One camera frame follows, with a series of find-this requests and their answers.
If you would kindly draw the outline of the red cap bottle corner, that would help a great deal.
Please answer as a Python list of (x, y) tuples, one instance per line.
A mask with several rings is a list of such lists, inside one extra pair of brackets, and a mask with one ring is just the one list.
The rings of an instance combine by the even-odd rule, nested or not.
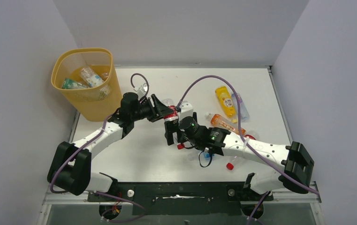
[[(173, 114), (164, 117), (164, 122), (168, 120), (179, 120), (178, 112), (176, 110), (174, 101), (170, 98), (166, 98), (162, 100), (162, 103), (174, 110)], [(177, 146), (177, 149), (179, 150), (184, 149), (184, 145), (182, 144), (182, 140), (181, 140), (182, 138), (181, 130), (179, 130), (177, 134), (173, 134), (173, 136), (174, 136), (174, 144)]]

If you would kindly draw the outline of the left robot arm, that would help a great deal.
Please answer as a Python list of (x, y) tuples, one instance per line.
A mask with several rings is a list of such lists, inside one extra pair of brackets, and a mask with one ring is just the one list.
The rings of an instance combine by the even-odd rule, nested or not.
[(74, 195), (85, 191), (108, 192), (116, 180), (104, 173), (91, 172), (92, 160), (109, 145), (126, 137), (136, 121), (155, 122), (173, 113), (154, 94), (139, 98), (136, 93), (125, 93), (120, 107), (107, 116), (99, 129), (73, 143), (58, 145), (47, 175), (50, 191)]

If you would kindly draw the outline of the green tea bottle table edge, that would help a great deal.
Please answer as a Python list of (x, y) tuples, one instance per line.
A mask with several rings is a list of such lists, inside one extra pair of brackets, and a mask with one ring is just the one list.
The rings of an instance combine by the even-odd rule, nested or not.
[(61, 88), (65, 90), (78, 90), (78, 89), (87, 89), (89, 88), (89, 86), (82, 82), (77, 82), (75, 80), (65, 78)]

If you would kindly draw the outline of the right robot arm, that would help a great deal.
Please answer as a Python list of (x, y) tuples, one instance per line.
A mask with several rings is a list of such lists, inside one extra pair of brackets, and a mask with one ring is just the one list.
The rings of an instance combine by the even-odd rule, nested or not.
[(261, 194), (286, 188), (298, 194), (318, 191), (310, 188), (314, 160), (299, 142), (291, 145), (265, 143), (253, 139), (242, 139), (240, 135), (223, 128), (206, 127), (192, 116), (182, 120), (165, 121), (165, 138), (168, 145), (174, 144), (173, 135), (179, 143), (189, 142), (199, 151), (211, 155), (243, 158), (270, 166), (270, 172), (248, 174), (243, 194), (249, 200)]

